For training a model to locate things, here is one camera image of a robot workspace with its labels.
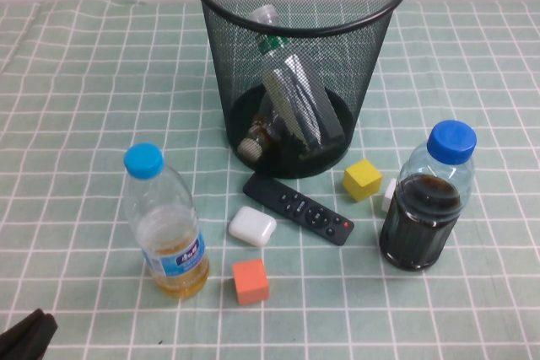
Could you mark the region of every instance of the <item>orange cube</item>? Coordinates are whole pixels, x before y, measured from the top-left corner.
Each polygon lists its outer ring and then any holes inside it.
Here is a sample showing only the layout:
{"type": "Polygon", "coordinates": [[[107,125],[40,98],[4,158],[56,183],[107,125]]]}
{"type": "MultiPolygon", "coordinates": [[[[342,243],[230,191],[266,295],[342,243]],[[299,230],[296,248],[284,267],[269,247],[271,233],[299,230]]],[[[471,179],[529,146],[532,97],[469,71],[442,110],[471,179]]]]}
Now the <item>orange cube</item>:
{"type": "Polygon", "coordinates": [[[247,305],[270,297],[267,273],[262,259],[242,261],[233,265],[238,304],[247,305]]]}

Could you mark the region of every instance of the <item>black mesh trash can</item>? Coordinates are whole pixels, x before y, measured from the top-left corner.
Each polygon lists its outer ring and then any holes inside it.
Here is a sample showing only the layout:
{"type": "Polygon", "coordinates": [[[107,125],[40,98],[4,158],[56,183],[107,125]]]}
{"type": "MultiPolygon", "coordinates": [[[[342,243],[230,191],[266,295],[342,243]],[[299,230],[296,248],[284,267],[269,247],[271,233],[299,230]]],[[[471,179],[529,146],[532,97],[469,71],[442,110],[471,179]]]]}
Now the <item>black mesh trash can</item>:
{"type": "Polygon", "coordinates": [[[227,137],[240,160],[278,178],[336,164],[401,1],[201,0],[227,137]],[[253,17],[266,8],[275,16],[253,17]]]}

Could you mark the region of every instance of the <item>orange liquid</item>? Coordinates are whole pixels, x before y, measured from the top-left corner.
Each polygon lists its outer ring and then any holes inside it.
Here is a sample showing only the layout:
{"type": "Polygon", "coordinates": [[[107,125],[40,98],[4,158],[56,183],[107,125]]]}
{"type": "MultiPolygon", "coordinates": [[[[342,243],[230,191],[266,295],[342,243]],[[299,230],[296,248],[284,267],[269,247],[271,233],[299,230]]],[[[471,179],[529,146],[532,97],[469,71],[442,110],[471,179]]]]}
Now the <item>orange liquid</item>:
{"type": "MultiPolygon", "coordinates": [[[[192,243],[192,240],[182,240],[179,243],[173,244],[171,247],[157,250],[158,255],[174,255],[182,252],[192,243]]],[[[158,287],[165,294],[174,298],[186,299],[197,294],[208,280],[210,272],[210,263],[206,253],[197,266],[191,269],[188,273],[178,277],[165,277],[154,273],[154,280],[158,287]]]]}

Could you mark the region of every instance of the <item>wooden block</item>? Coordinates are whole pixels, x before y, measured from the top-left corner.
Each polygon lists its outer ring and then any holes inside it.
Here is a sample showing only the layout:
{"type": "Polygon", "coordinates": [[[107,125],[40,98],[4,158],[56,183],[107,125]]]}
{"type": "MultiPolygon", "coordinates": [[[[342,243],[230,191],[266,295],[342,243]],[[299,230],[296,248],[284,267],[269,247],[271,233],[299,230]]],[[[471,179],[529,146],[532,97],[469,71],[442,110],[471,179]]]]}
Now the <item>wooden block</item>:
{"type": "Polygon", "coordinates": [[[253,304],[270,297],[267,274],[262,259],[235,263],[233,277],[238,304],[253,304]]]}
{"type": "Polygon", "coordinates": [[[381,188],[382,175],[367,159],[349,166],[343,177],[343,187],[356,201],[374,195],[381,188]]]}

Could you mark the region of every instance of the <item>black remote control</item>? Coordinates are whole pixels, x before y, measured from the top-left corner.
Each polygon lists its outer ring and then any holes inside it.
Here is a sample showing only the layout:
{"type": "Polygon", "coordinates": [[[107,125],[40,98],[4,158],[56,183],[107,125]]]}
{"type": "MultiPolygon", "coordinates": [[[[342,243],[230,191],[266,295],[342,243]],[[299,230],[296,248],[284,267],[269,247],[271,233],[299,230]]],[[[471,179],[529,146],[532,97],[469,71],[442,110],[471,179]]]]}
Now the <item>black remote control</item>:
{"type": "Polygon", "coordinates": [[[338,246],[354,229],[352,221],[265,175],[253,174],[244,194],[338,246]]]}

